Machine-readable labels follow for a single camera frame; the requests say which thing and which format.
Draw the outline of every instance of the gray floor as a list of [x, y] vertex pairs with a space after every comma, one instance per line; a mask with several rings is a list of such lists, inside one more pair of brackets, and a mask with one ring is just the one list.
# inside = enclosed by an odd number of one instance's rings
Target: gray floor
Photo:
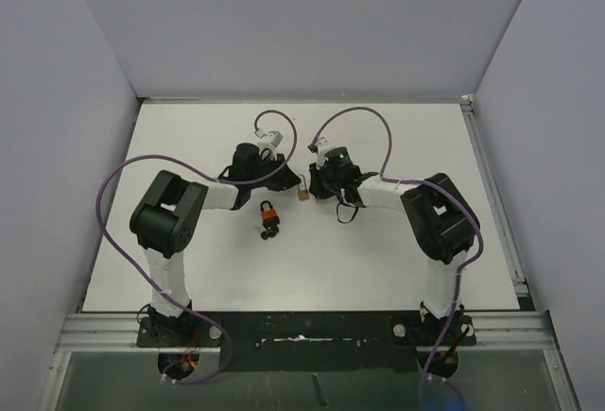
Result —
[[[96, 410], [315, 410], [309, 373], [225, 374], [211, 385], [160, 385], [156, 355], [74, 353], [60, 411]], [[203, 368], [216, 365], [202, 358]], [[472, 410], [559, 410], [541, 351], [464, 351], [454, 383]], [[418, 376], [387, 370], [320, 375], [322, 398], [332, 410], [417, 410]], [[426, 410], [462, 411], [453, 391], [432, 385]]]

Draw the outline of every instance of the wall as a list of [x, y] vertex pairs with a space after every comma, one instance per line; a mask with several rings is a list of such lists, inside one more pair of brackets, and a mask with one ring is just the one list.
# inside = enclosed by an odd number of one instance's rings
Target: wall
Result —
[[520, 0], [86, 0], [140, 96], [458, 100]]
[[84, 0], [0, 0], [0, 408], [36, 401], [136, 99]]
[[582, 409], [602, 409], [605, 0], [523, 0], [477, 120], [532, 292], [552, 312]]

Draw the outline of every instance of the brass padlock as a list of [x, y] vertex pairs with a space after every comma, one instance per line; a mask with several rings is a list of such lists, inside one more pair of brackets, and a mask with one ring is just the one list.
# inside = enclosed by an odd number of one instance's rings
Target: brass padlock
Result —
[[304, 175], [299, 175], [302, 178], [301, 182], [299, 182], [299, 200], [308, 200], [309, 199], [309, 191], [306, 188], [306, 179]]

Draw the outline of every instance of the white table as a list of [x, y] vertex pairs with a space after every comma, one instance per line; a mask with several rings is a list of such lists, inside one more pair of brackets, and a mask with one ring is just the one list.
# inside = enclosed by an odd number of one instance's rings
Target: white table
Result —
[[[235, 146], [254, 142], [252, 120], [265, 109], [290, 115], [299, 146], [290, 163], [304, 173], [314, 161], [306, 149], [321, 123], [350, 104], [159, 104], [141, 109], [128, 157], [159, 153], [177, 157], [216, 176], [231, 163]], [[518, 309], [509, 270], [479, 175], [460, 107], [456, 104], [372, 104], [388, 119], [393, 152], [387, 175], [427, 178], [447, 173], [481, 221], [486, 249], [462, 279], [469, 310]], [[261, 120], [278, 129], [286, 153], [292, 136], [276, 115]], [[328, 127], [334, 144], [347, 146], [362, 171], [377, 171], [387, 137], [367, 112], [348, 113]], [[161, 169], [188, 180], [197, 177], [175, 164], [146, 161], [122, 173], [108, 229], [147, 269], [129, 220], [136, 204]], [[259, 235], [259, 202], [271, 200], [282, 219], [280, 234]], [[423, 297], [426, 259], [404, 215], [363, 209], [350, 225], [337, 223], [334, 199], [297, 199], [296, 189], [276, 194], [252, 191], [240, 211], [202, 212], [185, 251], [185, 275], [196, 310], [320, 311], [411, 310]], [[148, 284], [104, 240], [98, 252], [84, 311], [135, 311], [149, 302]]]

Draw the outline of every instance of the bolt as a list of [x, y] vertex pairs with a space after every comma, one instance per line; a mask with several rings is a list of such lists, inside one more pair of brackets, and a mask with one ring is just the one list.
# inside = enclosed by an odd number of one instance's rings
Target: bolt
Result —
[[469, 330], [469, 333], [466, 334], [467, 337], [472, 337], [475, 334], [475, 328], [473, 327], [473, 325], [471, 324], [463, 324], [462, 326], [460, 326], [460, 329], [465, 332], [466, 330]]
[[406, 336], [406, 326], [404, 326], [403, 324], [399, 323], [396, 324], [395, 326], [393, 326], [393, 333], [395, 334], [396, 337], [405, 337]]
[[210, 328], [208, 334], [210, 335], [210, 338], [212, 338], [213, 340], [217, 340], [223, 333], [220, 331], [220, 329], [218, 329], [217, 326], [213, 326], [212, 328]]

